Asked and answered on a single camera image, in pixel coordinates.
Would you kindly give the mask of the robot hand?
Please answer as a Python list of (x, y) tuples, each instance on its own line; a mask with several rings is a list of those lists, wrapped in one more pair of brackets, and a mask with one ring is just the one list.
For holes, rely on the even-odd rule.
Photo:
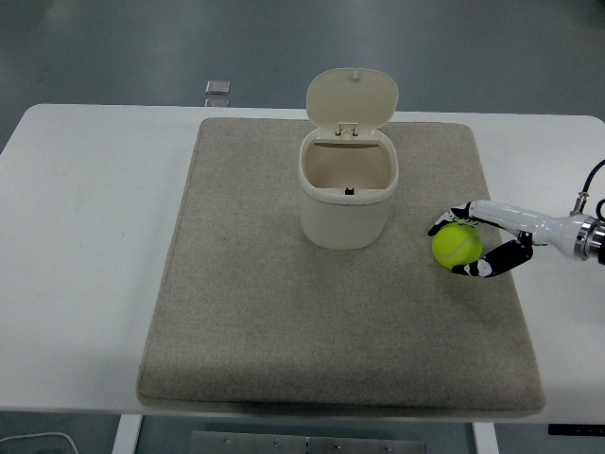
[(577, 215), (552, 218), (493, 201), (469, 201), (445, 212), (428, 231), (435, 236), (450, 224), (488, 224), (514, 236), (468, 265), (455, 265), (453, 274), (491, 278), (528, 262), (535, 246), (553, 246), (564, 256), (581, 260), (580, 227), (585, 218)]

